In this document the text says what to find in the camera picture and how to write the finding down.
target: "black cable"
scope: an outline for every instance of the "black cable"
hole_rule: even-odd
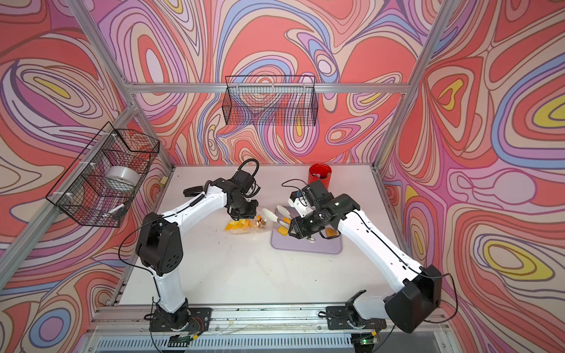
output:
[[[301,203],[304,207],[308,207],[308,204],[306,203],[306,199],[304,198],[304,193],[302,192],[302,190],[301,190],[299,187],[294,186],[294,185],[285,185],[287,182],[289,182],[289,181],[295,181],[295,180],[297,180],[297,181],[302,181],[306,186],[308,186],[308,183],[307,183],[306,181],[302,180],[302,179],[289,179],[289,180],[283,182],[283,183],[281,184],[281,186],[283,186],[283,187],[285,187],[285,188],[295,188],[295,189],[297,189],[297,190],[300,192],[300,195],[302,196],[302,200],[300,200],[300,196],[298,196],[298,194],[297,194],[298,200],[300,201],[300,203]]]
[[[161,299],[159,299],[158,301],[155,301],[154,299],[155,298],[151,297],[151,319],[149,320],[149,336],[151,336],[151,342],[153,343],[153,347],[155,347],[155,349],[159,353],[163,353],[163,351],[160,350],[159,347],[157,347],[157,345],[155,344],[155,340],[153,339],[153,333],[151,332],[151,322],[153,321],[153,304],[157,304],[157,303],[159,303],[159,300],[161,300]]]
[[[337,315],[334,315],[334,314],[330,314],[329,312],[320,311],[318,313],[318,317],[320,319],[327,319],[328,317],[331,317],[332,319],[345,319],[347,317],[347,315],[337,316]]]
[[[392,326],[392,329],[390,330],[389,334],[385,337],[385,339],[383,339],[383,341],[381,343],[379,343],[379,346],[373,350],[373,352],[378,351],[379,349],[381,349],[381,347],[385,344],[386,340],[392,335],[392,331],[396,328],[396,324],[394,326]]]
[[[255,162],[255,171],[253,172],[253,174],[251,174],[252,177],[255,177],[255,174],[257,174],[257,172],[259,171],[259,161],[256,160],[255,158],[249,158],[249,159],[244,160],[244,162],[240,164],[240,167],[237,168],[237,170],[240,171],[241,168],[243,168],[244,165],[249,163],[249,162]]]
[[[398,258],[398,260],[400,260],[400,262],[402,262],[405,265],[405,267],[408,268],[409,270],[411,270],[412,272],[416,273],[419,276],[422,276],[424,278],[430,278],[432,280],[444,278],[446,276],[449,276],[451,278],[451,284],[453,285],[453,291],[455,292],[455,312],[453,313],[453,315],[451,315],[450,317],[448,317],[447,319],[442,320],[442,321],[429,321],[429,320],[424,320],[424,321],[427,322],[427,323],[430,323],[430,324],[443,324],[443,323],[446,323],[449,320],[453,319],[455,317],[455,315],[457,315],[457,312],[459,311],[459,299],[458,299],[458,295],[457,295],[457,288],[455,288],[455,280],[453,279],[453,275],[451,275],[451,273],[448,272],[448,273],[442,274],[441,276],[431,277],[431,276],[427,276],[425,274],[422,274],[422,273],[414,270],[413,268],[408,266],[408,264],[404,260],[402,260],[402,258],[400,256],[398,256],[398,254],[394,250],[392,250],[390,248],[390,246],[383,239],[381,239],[381,237],[379,237],[379,235],[377,233],[373,232],[371,227],[369,227],[367,225],[367,223],[365,223],[365,221],[363,220],[363,218],[361,217],[360,214],[358,214],[356,211],[352,211],[352,212],[355,213],[359,217],[359,219],[361,219],[361,222],[363,222],[365,227],[367,227],[367,229],[371,233],[373,233],[381,242],[383,242],[383,244],[394,254],[394,256],[396,256]]]
[[[318,233],[320,233],[320,236],[321,236],[322,238],[324,238],[324,239],[336,239],[336,238],[339,238],[340,235],[341,235],[341,232],[340,232],[339,230],[338,230],[337,232],[338,232],[339,234],[336,235],[336,236],[333,236],[333,237],[325,237],[325,236],[321,233],[321,230],[318,231]]]
[[[145,227],[146,225],[149,225],[149,224],[153,223],[154,221],[159,221],[159,220],[161,220],[161,219],[165,219],[166,217],[169,217],[169,216],[160,217],[160,218],[154,219],[154,220],[152,220],[152,221],[150,221],[150,222],[144,223],[144,224],[140,225],[139,227],[137,227],[136,230],[134,230],[133,232],[131,232],[127,237],[125,237],[124,240],[121,241],[120,246],[118,247],[118,259],[120,259],[120,261],[123,262],[123,263],[126,264],[126,265],[129,265],[129,266],[132,266],[132,267],[141,268],[142,270],[151,273],[151,276],[153,276],[153,272],[149,271],[149,269],[147,269],[146,267],[141,267],[141,266],[138,266],[138,265],[134,265],[134,264],[131,264],[131,263],[129,263],[129,262],[126,262],[124,259],[122,259],[122,258],[121,258],[121,254],[120,254],[120,253],[121,253],[121,247],[124,246],[125,241],[126,241],[129,237],[131,237],[132,235],[134,235],[135,232],[137,232],[137,231],[140,230],[141,228]]]
[[[455,280],[453,279],[453,276],[451,275],[451,273],[446,273],[444,274],[442,277],[445,277],[449,275],[449,278],[451,278],[451,284],[453,285],[453,291],[455,292],[455,312],[453,313],[453,315],[451,315],[450,317],[448,317],[445,320],[441,320],[441,321],[429,321],[429,320],[424,320],[427,323],[430,324],[443,324],[448,322],[449,320],[453,319],[455,317],[455,315],[457,315],[457,312],[459,311],[459,300],[458,300],[458,295],[457,295],[457,288],[455,288]]]
[[[377,235],[377,233],[373,232],[373,230],[371,229],[371,227],[369,227],[369,226],[367,225],[367,223],[365,223],[365,221],[363,220],[363,218],[361,217],[360,214],[358,214],[358,213],[357,213],[356,211],[354,211],[354,210],[353,210],[352,212],[353,212],[354,214],[356,214],[356,215],[359,217],[359,219],[361,220],[361,222],[363,222],[363,224],[365,225],[365,227],[367,227],[367,229],[368,229],[371,233],[373,233],[373,234],[375,235],[375,237],[377,237],[377,238],[394,254],[394,256],[396,256],[396,257],[398,258],[398,260],[400,260],[400,262],[402,262],[406,267],[408,267],[408,264],[407,264],[406,262],[404,262],[404,260],[402,260],[402,258],[401,258],[400,256],[398,256],[398,254],[396,253],[396,251],[392,250],[392,248],[391,248],[384,240],[382,240],[381,237],[379,237],[379,236]]]
[[[261,187],[260,187],[260,186],[257,186],[257,180],[255,180],[255,179],[253,179],[253,184],[252,184],[251,187],[253,188],[252,191],[251,191],[251,193],[248,194],[248,195],[244,195],[244,197],[246,197],[246,198],[248,198],[248,199],[249,199],[249,198],[252,198],[252,197],[255,196],[255,195],[257,195],[257,194],[259,193],[259,190],[261,190]]]

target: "aluminum frame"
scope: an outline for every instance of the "aluminum frame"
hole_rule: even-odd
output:
[[[317,334],[344,334],[369,333],[368,329],[329,330],[326,319],[318,317],[318,312],[326,306],[335,303],[314,304],[225,304],[225,305],[195,305],[191,308],[211,307],[210,328],[201,337],[222,336],[233,337],[238,335],[269,335],[269,334],[308,334],[316,337]],[[126,305],[103,307],[94,314],[88,332],[87,341],[82,352],[92,352],[102,337],[143,337],[149,336],[149,323],[143,316],[151,310],[150,305]],[[432,320],[441,320],[443,315],[431,316]],[[382,332],[390,332],[393,326],[387,320],[387,328]],[[452,335],[447,324],[422,323],[417,332],[433,332],[442,353],[457,353],[452,349],[448,337]],[[153,333],[155,340],[168,338],[175,332]]]
[[[116,127],[127,125],[134,114],[138,114],[138,122],[145,133],[157,136],[151,126],[147,116],[140,109],[135,94],[138,93],[223,93],[225,92],[225,84],[140,84],[126,82],[125,76],[122,74],[115,58],[111,55],[102,35],[94,22],[90,12],[85,7],[83,0],[67,0],[69,7],[75,14],[75,18],[79,22],[80,27],[84,31],[86,37],[92,44],[93,51],[97,58],[106,67],[118,91],[122,94],[126,102],[129,103],[126,111],[128,118],[118,118],[114,125]],[[440,7],[438,15],[432,25],[432,29],[426,39],[422,52],[416,60],[416,65],[407,84],[319,84],[316,86],[318,93],[400,93],[403,95],[397,110],[387,129],[383,142],[381,143],[376,157],[371,163],[373,168],[373,176],[379,192],[387,206],[387,212],[391,218],[393,229],[398,239],[403,239],[402,230],[398,227],[396,216],[392,210],[390,201],[387,200],[384,185],[380,179],[377,168],[377,162],[382,158],[383,151],[386,151],[393,141],[393,137],[397,133],[402,118],[412,101],[418,83],[423,77],[424,71],[432,58],[434,49],[439,42],[445,27],[455,10],[459,0],[444,1]],[[169,175],[173,166],[166,153],[161,151],[160,156]],[[58,209],[51,205],[50,209],[43,208],[38,212],[33,222],[28,224],[22,234],[12,243],[5,254],[0,259],[0,289],[15,273],[21,261],[29,254],[37,241],[42,237],[44,232],[49,228],[51,223],[58,215]],[[264,328],[272,332],[304,332],[311,330],[312,333],[327,328],[325,320],[319,319],[317,312],[322,310],[331,303],[317,304],[257,304],[257,305],[233,305],[233,306],[211,306],[212,320],[221,333],[235,331],[256,333],[261,331],[260,327],[253,327],[255,330],[247,330],[244,325],[263,325]],[[100,308],[94,315],[91,322],[88,335],[94,336],[100,327],[111,326],[114,334],[124,334],[130,332],[133,334],[147,334],[148,324],[143,321],[142,317],[150,310],[150,306],[113,306]],[[427,324],[423,323],[417,330],[431,330],[434,332],[448,332],[449,325]]]
[[[125,128],[134,114],[133,106],[129,105],[124,111],[118,115],[114,120],[114,127]],[[94,146],[85,154],[82,161],[90,160],[96,152],[102,147],[108,135],[103,135]],[[65,191],[71,183],[78,177],[80,172],[86,167],[86,164],[81,164],[82,167],[76,167],[69,175],[61,182],[57,191]],[[12,244],[0,258],[0,290],[9,282],[10,278],[16,273],[21,263],[28,257],[29,253],[33,250],[35,245],[43,237],[45,232],[51,227],[51,224],[61,214],[58,207],[45,200],[45,204],[37,211],[33,220],[21,231]]]
[[[155,133],[155,130],[151,126],[149,119],[137,102],[137,99],[128,91],[125,85],[125,76],[120,71],[117,61],[112,56],[110,49],[106,45],[106,41],[102,37],[100,29],[96,25],[96,22],[90,14],[90,11],[88,11],[86,6],[84,5],[84,1],[67,0],[67,3],[69,5],[69,8],[75,15],[80,28],[90,41],[94,55],[103,63],[104,67],[108,70],[110,76],[112,77],[112,80],[114,81],[114,85],[123,96],[125,101],[133,105],[133,107],[135,107],[135,109],[137,110],[137,122],[143,129],[143,132],[152,137],[155,137],[156,139],[159,139],[159,137]],[[169,159],[168,154],[160,149],[159,156],[161,157],[161,161],[163,162],[165,169],[170,172],[173,165],[171,163],[171,160]]]
[[[125,84],[131,94],[136,93],[225,93],[225,84]],[[257,84],[239,84],[239,86]],[[296,84],[269,84],[285,87]],[[407,93],[409,84],[325,84],[316,83],[316,93]]]
[[[435,50],[440,43],[440,39],[447,28],[449,20],[453,15],[453,12],[459,5],[459,0],[446,0],[441,3],[440,9],[437,13],[437,16],[432,24],[432,28],[429,31],[428,37],[422,47],[422,51],[420,56],[416,60],[416,65],[414,66],[414,70],[410,75],[410,79],[408,80],[409,89],[408,92],[401,98],[400,102],[398,102],[396,112],[391,119],[388,129],[386,130],[383,140],[379,145],[379,149],[377,149],[377,153],[375,155],[375,159],[373,160],[373,166],[377,166],[382,162],[382,158],[384,157],[383,154],[388,151],[391,144],[394,141],[394,137],[397,135],[398,130],[400,128],[400,124],[402,120],[408,113],[408,108],[412,103],[412,100],[416,96],[418,92],[418,87],[422,78],[424,77],[424,72],[428,68],[430,61],[432,60],[432,56],[435,53]]]

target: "white table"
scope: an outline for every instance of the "white table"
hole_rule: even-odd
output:
[[[184,202],[185,188],[218,177],[230,178],[234,166],[177,167],[158,213]],[[368,165],[334,165],[329,191],[357,201],[371,221],[394,243],[383,200]],[[256,176],[259,207],[286,205],[291,178],[307,180],[308,166],[262,165]],[[233,235],[223,231],[231,218],[226,209],[212,213],[182,234],[184,257],[181,285],[190,304],[330,303],[344,302],[357,291],[388,287],[379,270],[355,244],[342,237],[337,255],[276,250],[271,233]],[[127,282],[120,304],[150,304],[157,291],[147,271],[137,268]]]

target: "colorful swirl pattern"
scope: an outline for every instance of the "colorful swirl pattern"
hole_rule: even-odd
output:
[[[228,75],[314,75],[317,82],[407,82],[436,16],[431,1],[97,2],[91,13],[127,80],[224,82]],[[382,53],[395,53],[394,57]],[[316,127],[225,127],[222,95],[140,94],[178,164],[371,162],[398,101],[319,95]],[[378,121],[368,124],[378,117]],[[328,143],[354,117],[360,130]]]
[[[565,3],[462,2],[380,162],[461,351],[565,351],[564,58]]]
[[[94,3],[85,1],[93,10]],[[125,107],[64,0],[0,2],[0,255]],[[130,128],[138,129],[133,121]],[[161,190],[156,160],[120,229],[60,216],[0,292],[0,352],[71,352],[123,272],[117,248]],[[123,249],[127,258],[134,239]]]

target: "roll of tape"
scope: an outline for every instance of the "roll of tape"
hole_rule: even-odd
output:
[[[137,185],[140,175],[131,168],[113,165],[106,173],[106,185],[118,191],[130,191]]]

